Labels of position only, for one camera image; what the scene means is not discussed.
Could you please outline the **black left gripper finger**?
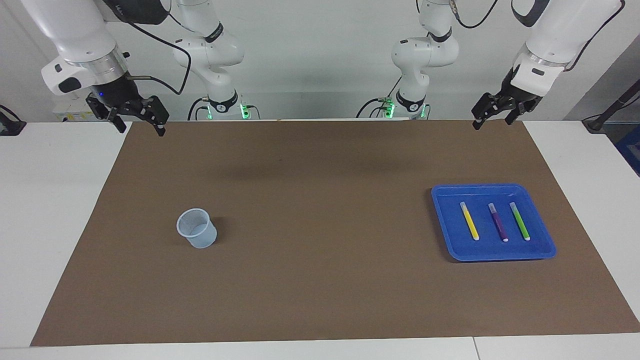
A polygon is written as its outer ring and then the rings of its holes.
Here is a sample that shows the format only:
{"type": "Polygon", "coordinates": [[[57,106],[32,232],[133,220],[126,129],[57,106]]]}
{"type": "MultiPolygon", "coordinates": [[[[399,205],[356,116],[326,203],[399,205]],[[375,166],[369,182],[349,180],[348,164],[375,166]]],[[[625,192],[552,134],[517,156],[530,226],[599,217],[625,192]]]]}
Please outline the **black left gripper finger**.
{"type": "Polygon", "coordinates": [[[523,112],[526,112],[525,102],[517,102],[514,105],[514,108],[510,110],[510,112],[505,117],[505,123],[508,126],[512,125],[512,123],[514,123],[514,121],[516,121],[519,116],[523,114],[523,112]]]}
{"type": "Polygon", "coordinates": [[[506,98],[500,93],[492,95],[489,92],[482,94],[480,99],[471,108],[474,122],[473,128],[480,130],[486,120],[505,111],[506,98]]]}

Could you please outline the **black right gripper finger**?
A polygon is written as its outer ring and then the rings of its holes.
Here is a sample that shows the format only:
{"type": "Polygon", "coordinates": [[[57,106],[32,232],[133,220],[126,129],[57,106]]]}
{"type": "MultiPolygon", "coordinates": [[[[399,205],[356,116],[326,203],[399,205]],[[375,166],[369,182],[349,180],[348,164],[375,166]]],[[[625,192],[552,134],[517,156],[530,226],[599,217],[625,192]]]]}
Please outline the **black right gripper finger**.
{"type": "Polygon", "coordinates": [[[164,137],[169,117],[169,112],[158,96],[152,95],[142,99],[142,120],[151,124],[159,137],[164,137]]]}
{"type": "Polygon", "coordinates": [[[121,116],[119,116],[119,109],[117,107],[112,107],[109,110],[107,121],[114,125],[119,133],[125,133],[125,131],[127,130],[127,125],[122,120],[121,116]]]}

